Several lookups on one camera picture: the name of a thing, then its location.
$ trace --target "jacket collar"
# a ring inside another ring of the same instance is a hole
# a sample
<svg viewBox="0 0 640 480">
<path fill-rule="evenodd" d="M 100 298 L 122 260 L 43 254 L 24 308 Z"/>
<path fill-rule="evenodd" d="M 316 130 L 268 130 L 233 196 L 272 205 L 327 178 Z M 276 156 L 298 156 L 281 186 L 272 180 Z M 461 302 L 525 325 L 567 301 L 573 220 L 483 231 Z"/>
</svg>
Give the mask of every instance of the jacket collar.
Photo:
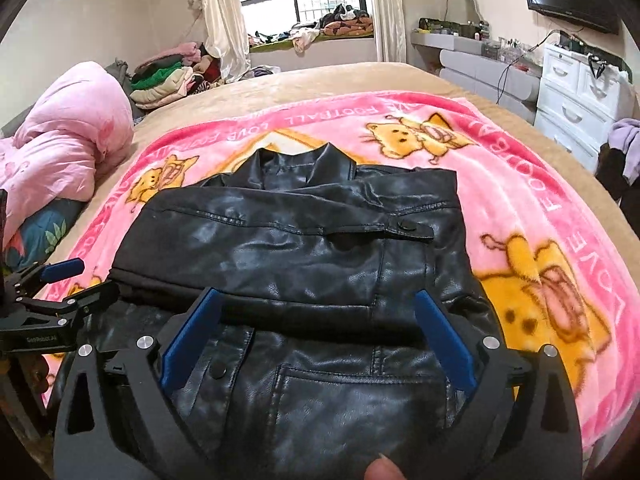
<svg viewBox="0 0 640 480">
<path fill-rule="evenodd" d="M 226 181 L 252 189 L 297 189 L 352 180 L 356 163 L 332 144 L 311 152 L 285 155 L 258 149 Z"/>
</svg>

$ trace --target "white curtain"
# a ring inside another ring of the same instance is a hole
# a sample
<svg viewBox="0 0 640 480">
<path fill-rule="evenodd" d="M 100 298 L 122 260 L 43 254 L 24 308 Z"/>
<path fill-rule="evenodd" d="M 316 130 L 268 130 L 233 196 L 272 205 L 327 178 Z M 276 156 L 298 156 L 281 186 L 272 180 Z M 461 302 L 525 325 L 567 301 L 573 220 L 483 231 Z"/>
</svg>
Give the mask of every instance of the white curtain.
<svg viewBox="0 0 640 480">
<path fill-rule="evenodd" d="M 373 0 L 372 3 L 378 61 L 406 63 L 402 0 Z"/>
<path fill-rule="evenodd" d="M 240 0 L 202 0 L 202 11 L 209 33 L 204 46 L 220 58 L 222 79 L 236 81 L 251 68 Z"/>
</svg>

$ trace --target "snap button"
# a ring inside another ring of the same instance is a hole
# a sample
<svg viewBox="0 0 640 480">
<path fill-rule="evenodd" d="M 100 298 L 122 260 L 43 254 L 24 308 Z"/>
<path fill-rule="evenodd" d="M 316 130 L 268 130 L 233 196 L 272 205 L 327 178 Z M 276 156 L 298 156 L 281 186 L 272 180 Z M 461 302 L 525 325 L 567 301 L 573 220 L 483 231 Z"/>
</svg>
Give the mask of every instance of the snap button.
<svg viewBox="0 0 640 480">
<path fill-rule="evenodd" d="M 411 220 L 401 220 L 398 222 L 398 227 L 403 231 L 415 231 L 418 228 L 418 225 L 415 222 L 411 222 Z"/>
<path fill-rule="evenodd" d="M 209 375 L 214 379 L 222 379 L 226 374 L 226 365 L 222 361 L 213 361 L 209 365 Z"/>
</svg>

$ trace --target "green folded cloth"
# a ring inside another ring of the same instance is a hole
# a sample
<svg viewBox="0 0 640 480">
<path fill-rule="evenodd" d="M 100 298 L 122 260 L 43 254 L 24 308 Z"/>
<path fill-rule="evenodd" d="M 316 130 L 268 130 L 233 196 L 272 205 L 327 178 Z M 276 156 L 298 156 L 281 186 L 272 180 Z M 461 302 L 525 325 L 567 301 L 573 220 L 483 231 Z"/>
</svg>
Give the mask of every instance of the green folded cloth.
<svg viewBox="0 0 640 480">
<path fill-rule="evenodd" d="M 152 76 L 147 77 L 146 79 L 141 79 L 137 83 L 133 83 L 131 88 L 134 90 L 146 90 L 147 88 L 153 88 L 154 86 L 158 86 L 159 84 L 164 83 L 164 80 L 167 79 L 177 68 L 180 68 L 182 63 L 179 61 L 175 65 L 170 66 L 169 68 L 161 68 L 156 70 Z"/>
</svg>

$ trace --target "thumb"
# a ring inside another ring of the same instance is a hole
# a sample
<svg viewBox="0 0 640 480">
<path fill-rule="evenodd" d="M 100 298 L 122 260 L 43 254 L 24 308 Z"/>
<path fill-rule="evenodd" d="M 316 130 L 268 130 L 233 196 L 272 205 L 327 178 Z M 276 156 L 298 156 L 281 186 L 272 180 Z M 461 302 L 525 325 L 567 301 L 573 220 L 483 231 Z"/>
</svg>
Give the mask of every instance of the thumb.
<svg viewBox="0 0 640 480">
<path fill-rule="evenodd" d="M 364 473 L 364 480 L 406 480 L 398 466 L 386 456 L 374 460 Z"/>
</svg>

